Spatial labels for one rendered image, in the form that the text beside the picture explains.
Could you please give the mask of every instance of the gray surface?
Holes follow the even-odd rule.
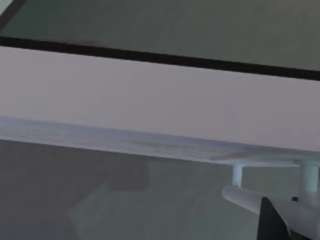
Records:
[[[228,166],[10,141],[0,156],[2,240],[256,236],[257,216],[222,199]],[[290,199],[298,169],[245,169],[243,186]]]
[[[28,0],[5,36],[319,69],[316,0]]]

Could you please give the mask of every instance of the black edge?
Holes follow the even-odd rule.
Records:
[[[27,0],[13,0],[0,15],[0,31],[7,25],[11,18],[20,10]]]
[[[320,71],[0,36],[0,46],[320,81]]]

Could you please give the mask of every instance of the gray wall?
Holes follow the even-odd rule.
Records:
[[[319,69],[319,7],[316,0],[28,0],[3,34]]]
[[[257,234],[258,217],[221,196],[232,176],[228,166],[10,141],[0,141],[0,156],[0,239],[253,240]],[[147,178],[132,177],[144,164]],[[289,200],[297,194],[298,170],[247,168],[243,186]]]

